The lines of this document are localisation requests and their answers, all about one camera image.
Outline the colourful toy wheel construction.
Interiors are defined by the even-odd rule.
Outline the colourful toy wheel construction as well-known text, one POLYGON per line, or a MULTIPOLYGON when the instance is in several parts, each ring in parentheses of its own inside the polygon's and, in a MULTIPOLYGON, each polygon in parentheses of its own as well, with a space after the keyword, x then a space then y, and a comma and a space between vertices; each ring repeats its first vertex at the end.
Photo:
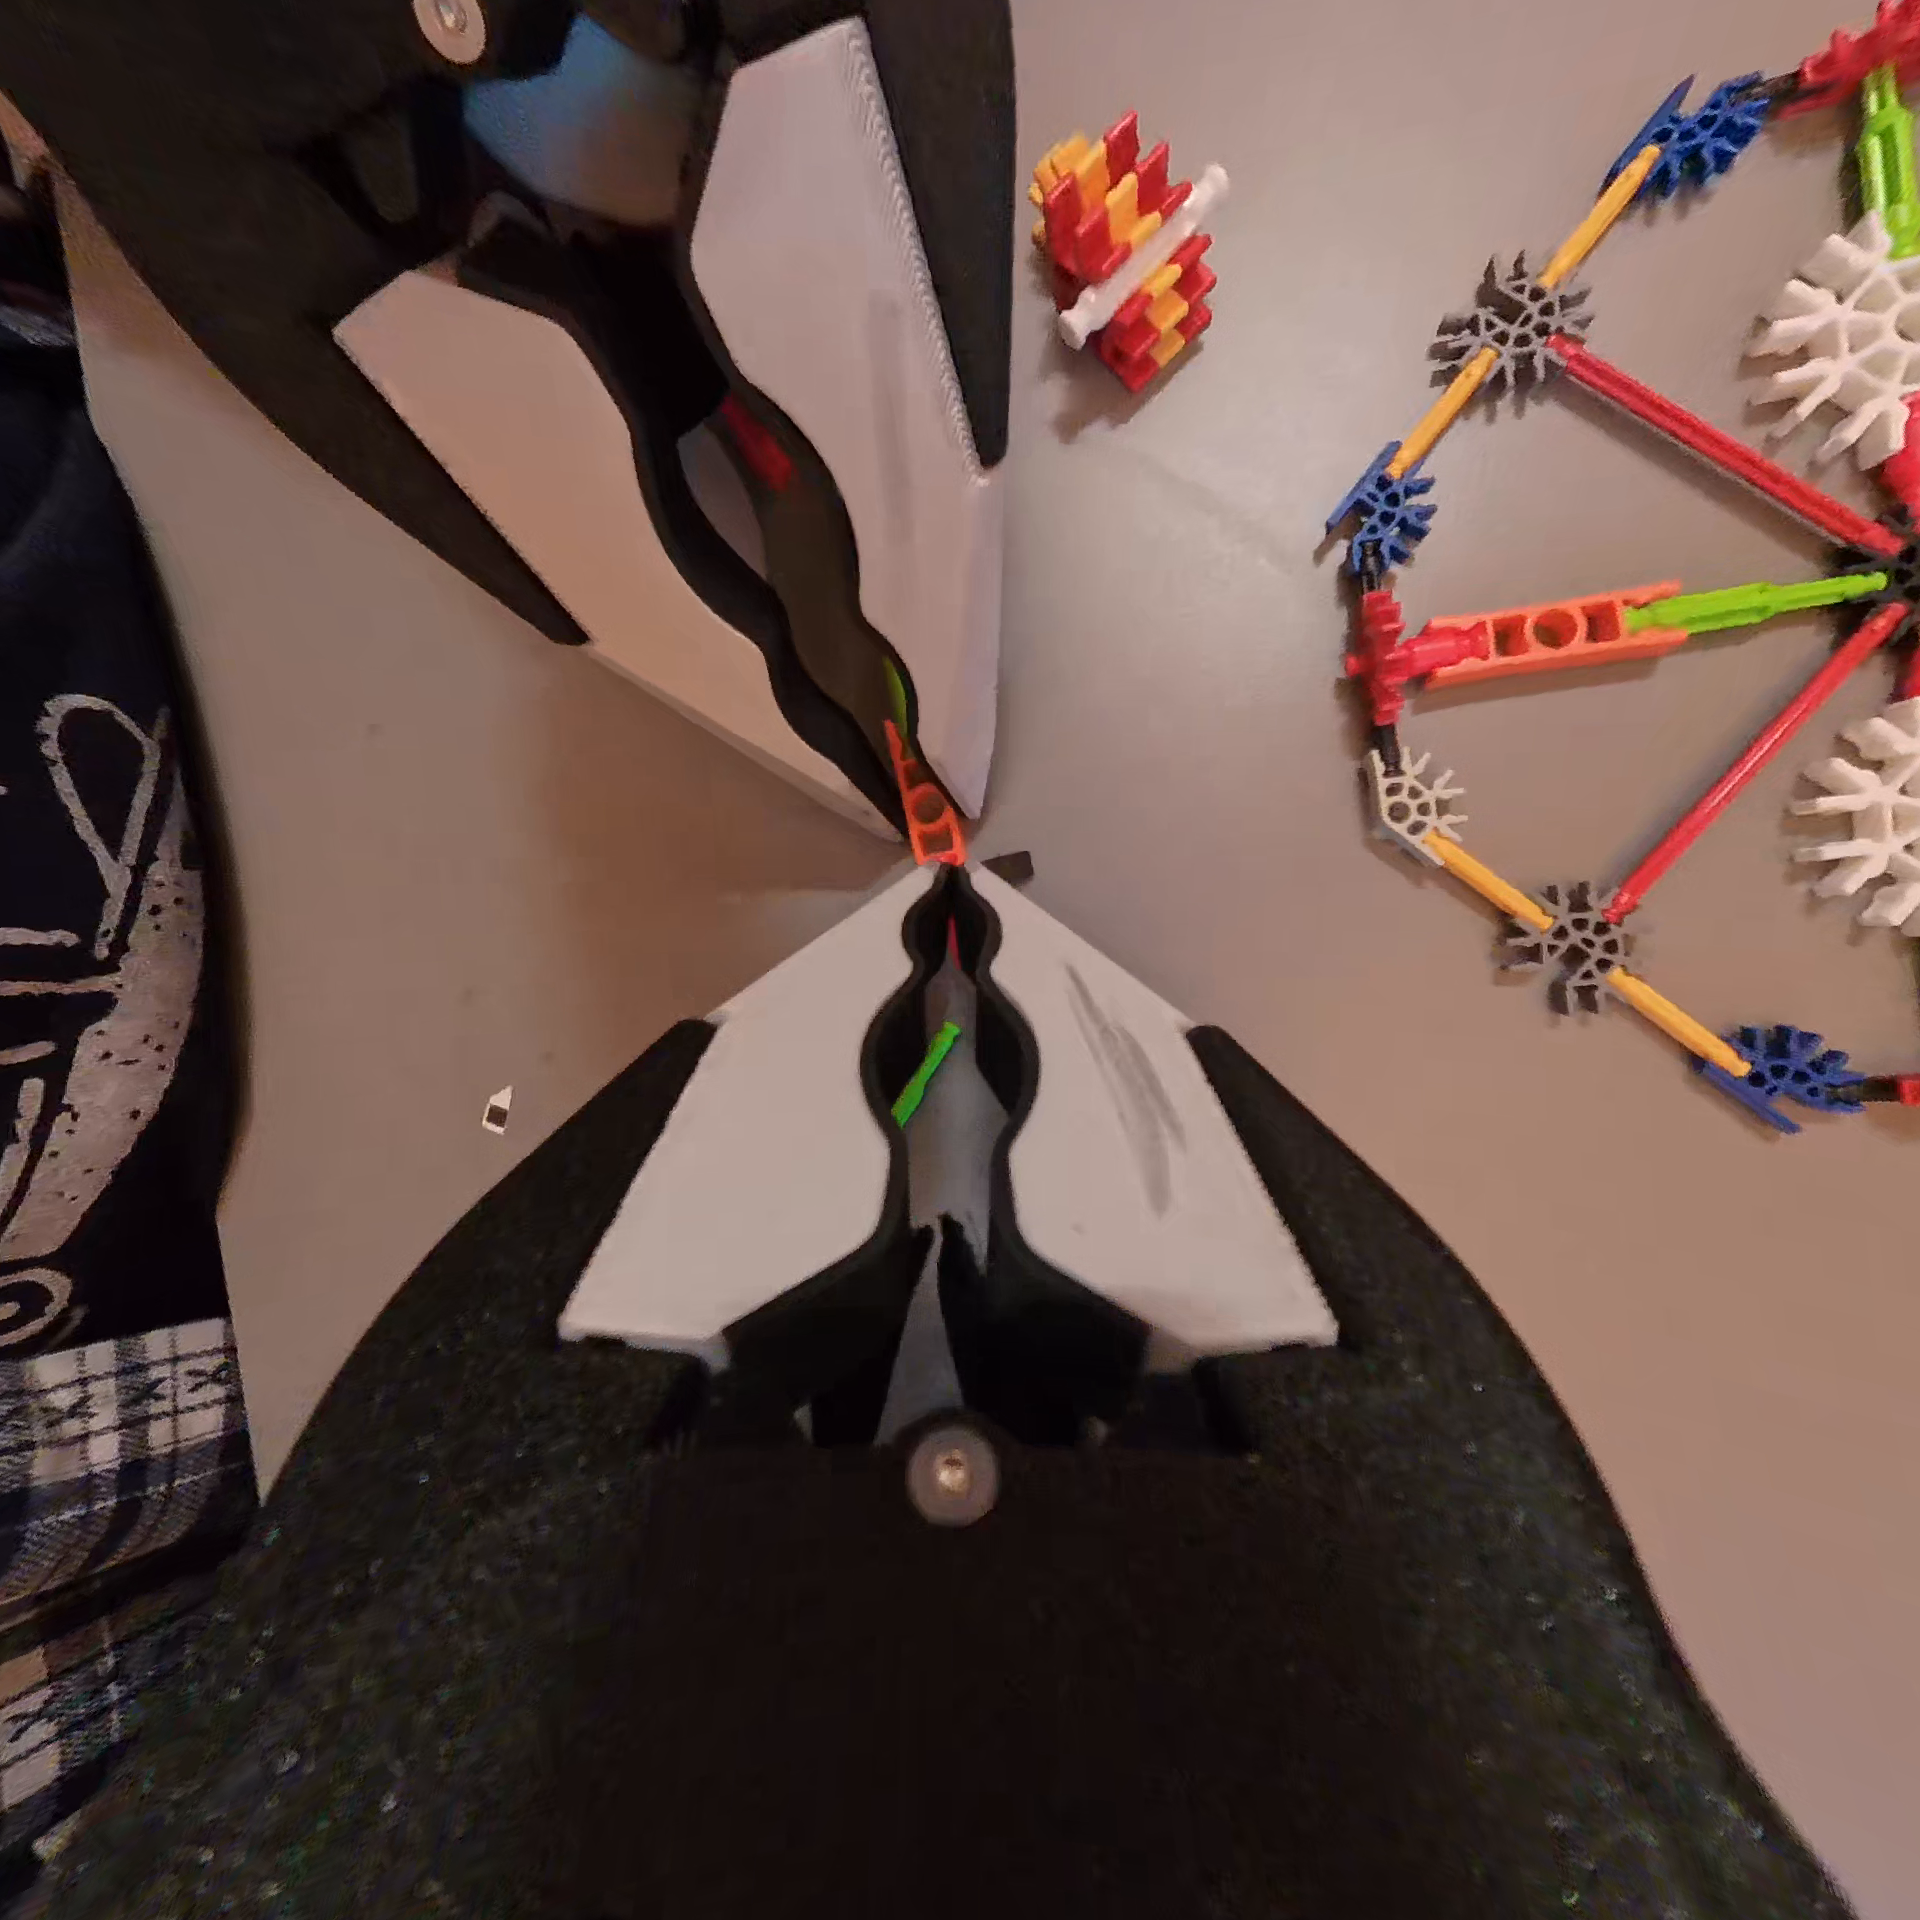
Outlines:
POLYGON ((1809 794, 1793 811, 1830 818, 1833 830, 1795 856, 1817 867, 1817 895, 1858 898, 1863 925, 1915 938, 1915 51, 1915 3, 1878 3, 1873 21, 1835 31, 1784 74, 1721 81, 1698 105, 1689 103, 1692 79, 1673 86, 1544 267, 1529 267, 1526 256, 1488 262, 1475 301, 1435 330, 1439 397, 1406 438, 1380 448, 1329 519, 1329 535, 1346 541, 1353 624, 1344 671, 1372 735, 1362 771, 1380 837, 1503 913, 1503 969, 1544 969, 1558 1015, 1592 1015, 1606 1000, 1627 1006, 1688 1054, 1705 1085, 1784 1135, 1801 1128, 1793 1110, 1915 1110, 1915 1072, 1862 1072, 1842 1049, 1795 1024, 1708 1029, 1631 967, 1631 922, 1846 681, 1890 656, 1892 701, 1842 731, 1848 754, 1807 771, 1809 794), (1762 392, 1779 414, 1772 437, 1830 415, 1815 456, 1854 458, 1884 491, 1874 513, 1595 351, 1590 291, 1577 285, 1577 269, 1627 209, 1713 184, 1779 118, 1846 103, 1857 106, 1858 216, 1787 279, 1745 355, 1776 363, 1762 392), (1686 592, 1678 582, 1586 592, 1440 614, 1410 630, 1395 584, 1433 522, 1430 456, 1475 400, 1536 395, 1554 378, 1827 537, 1839 566, 1801 582, 1714 592, 1686 592), (1527 890, 1506 882, 1458 838, 1452 776, 1430 776, 1426 757, 1408 757, 1401 743, 1403 710, 1422 694, 1655 662, 1695 640, 1817 609, 1854 621, 1615 887, 1577 880, 1527 890))

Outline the orange connector with green rod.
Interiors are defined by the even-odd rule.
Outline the orange connector with green rod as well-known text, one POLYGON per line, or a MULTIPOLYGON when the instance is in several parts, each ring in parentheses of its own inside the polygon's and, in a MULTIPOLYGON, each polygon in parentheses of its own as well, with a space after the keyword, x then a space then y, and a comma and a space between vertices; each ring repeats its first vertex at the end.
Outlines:
POLYGON ((962 867, 970 856, 962 816, 953 809, 938 774, 931 771, 911 729, 908 694, 897 661, 884 656, 889 714, 884 720, 887 751, 894 762, 908 845, 916 863, 962 867))

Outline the red yellow toy block assembly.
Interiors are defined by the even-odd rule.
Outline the red yellow toy block assembly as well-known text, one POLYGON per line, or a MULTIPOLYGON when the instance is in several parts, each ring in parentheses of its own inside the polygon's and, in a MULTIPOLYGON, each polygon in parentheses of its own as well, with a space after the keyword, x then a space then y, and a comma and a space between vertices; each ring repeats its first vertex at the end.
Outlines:
POLYGON ((1059 338, 1129 395, 1160 383, 1215 319, 1215 223, 1230 191, 1220 163, 1179 176, 1136 111, 1054 142, 1031 171, 1031 241, 1059 338))

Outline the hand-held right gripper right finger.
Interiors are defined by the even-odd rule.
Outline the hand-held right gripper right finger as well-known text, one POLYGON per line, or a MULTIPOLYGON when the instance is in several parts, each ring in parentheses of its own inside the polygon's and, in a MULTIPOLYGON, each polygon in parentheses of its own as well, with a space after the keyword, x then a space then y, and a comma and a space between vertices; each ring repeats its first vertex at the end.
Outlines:
POLYGON ((1331 1346, 1337 1319, 1177 1006, 978 863, 962 867, 976 1066, 1007 1114, 1015 1247, 1187 1360, 1331 1346))

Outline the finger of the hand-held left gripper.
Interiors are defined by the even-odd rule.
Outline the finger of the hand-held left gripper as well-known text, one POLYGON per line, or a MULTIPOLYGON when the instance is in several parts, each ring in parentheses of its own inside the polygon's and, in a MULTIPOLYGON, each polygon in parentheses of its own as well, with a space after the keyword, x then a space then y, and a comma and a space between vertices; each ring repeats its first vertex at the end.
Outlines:
POLYGON ((847 819, 903 838, 780 712, 746 618, 710 607, 668 555, 634 432, 568 327, 434 267, 396 277, 332 333, 591 656, 847 819))
POLYGON ((860 607, 920 703, 920 747, 978 816, 1001 682, 1001 479, 970 419, 865 18, 726 81, 689 262, 734 367, 827 466, 860 607))

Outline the short green toy rod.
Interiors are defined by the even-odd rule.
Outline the short green toy rod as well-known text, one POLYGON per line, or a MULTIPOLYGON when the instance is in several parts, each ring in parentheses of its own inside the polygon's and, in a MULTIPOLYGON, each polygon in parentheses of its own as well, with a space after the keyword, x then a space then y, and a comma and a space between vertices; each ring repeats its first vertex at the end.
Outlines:
POLYGON ((931 1032, 916 1066, 913 1070, 913 1074, 908 1074, 903 1088, 894 1096, 891 1120, 897 1128, 905 1128, 908 1122, 914 1118, 929 1093, 929 1085, 932 1083, 935 1074, 944 1066, 960 1037, 962 1026, 953 1018, 939 1022, 938 1029, 931 1032))

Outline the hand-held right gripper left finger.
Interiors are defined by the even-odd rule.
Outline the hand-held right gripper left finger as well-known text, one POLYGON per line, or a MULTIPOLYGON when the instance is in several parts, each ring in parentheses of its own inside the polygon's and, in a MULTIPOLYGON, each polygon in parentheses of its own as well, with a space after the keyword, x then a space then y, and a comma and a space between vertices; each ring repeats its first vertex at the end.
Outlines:
POLYGON ((712 1042, 560 1311, 563 1339, 726 1352, 881 1225, 894 1127, 860 1055, 911 975, 914 867, 712 1015, 712 1042))

